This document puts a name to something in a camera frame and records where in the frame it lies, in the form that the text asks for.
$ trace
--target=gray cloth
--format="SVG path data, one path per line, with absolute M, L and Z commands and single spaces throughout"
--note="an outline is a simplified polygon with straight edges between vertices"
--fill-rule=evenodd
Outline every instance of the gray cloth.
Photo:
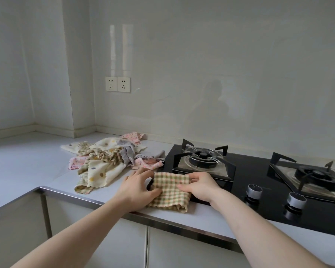
M 143 158 L 143 159 L 156 159 L 161 160 L 162 162 L 165 161 L 165 150 L 161 150 L 156 153 L 142 151 L 141 153 L 135 155 L 134 159 L 136 158 Z
M 117 145 L 123 147 L 119 153 L 122 156 L 125 166 L 134 165 L 135 145 L 128 140 L 118 140 Z

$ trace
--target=folded checkered cloth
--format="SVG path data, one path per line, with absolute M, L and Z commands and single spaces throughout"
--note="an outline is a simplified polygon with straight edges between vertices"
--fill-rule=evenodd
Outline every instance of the folded checkered cloth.
M 150 189 L 161 188 L 162 193 L 147 206 L 174 210 L 181 213 L 187 212 L 191 193 L 180 191 L 176 187 L 176 185 L 180 183 L 189 184 L 191 183 L 191 179 L 188 175 L 165 172 L 156 173 Z

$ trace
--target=pink cloth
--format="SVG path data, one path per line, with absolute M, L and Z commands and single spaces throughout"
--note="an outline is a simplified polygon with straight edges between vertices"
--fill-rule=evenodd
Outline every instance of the pink cloth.
M 73 157 L 70 159 L 70 162 L 68 164 L 68 169 L 73 170 L 73 169 L 79 169 L 81 165 L 84 165 L 84 161 L 88 158 L 88 156 L 78 156 L 78 157 Z
M 139 134 L 135 131 L 133 133 L 124 134 L 121 136 L 121 138 L 127 139 L 134 144 L 140 144 L 140 139 L 143 137 L 143 135 L 144 134 Z
M 163 166 L 164 164 L 162 163 L 161 160 L 156 160 L 156 159 L 143 159 L 143 158 L 136 158 L 134 161 L 134 166 L 132 167 L 133 169 L 139 169 L 139 167 L 145 167 L 150 170 L 154 170 L 156 168 L 159 168 Z

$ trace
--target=person's left hand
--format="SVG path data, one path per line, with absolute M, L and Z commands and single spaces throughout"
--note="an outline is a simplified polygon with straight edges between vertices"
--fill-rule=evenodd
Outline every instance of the person's left hand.
M 148 191 L 144 182 L 153 178 L 154 172 L 147 168 L 139 168 L 130 176 L 126 176 L 122 185 L 115 194 L 115 198 L 123 202 L 126 212 L 133 212 L 144 208 L 154 198 L 161 194 L 161 189 Z

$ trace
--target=cabinet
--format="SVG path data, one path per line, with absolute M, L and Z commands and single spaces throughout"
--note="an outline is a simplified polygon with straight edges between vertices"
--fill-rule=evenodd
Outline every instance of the cabinet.
M 46 240 L 39 194 L 0 208 L 0 267 L 12 266 Z
M 250 268 L 244 254 L 149 227 L 147 268 Z
M 80 220 L 91 209 L 47 197 L 52 234 Z M 88 268 L 145 267 L 147 226 L 120 219 L 87 263 Z

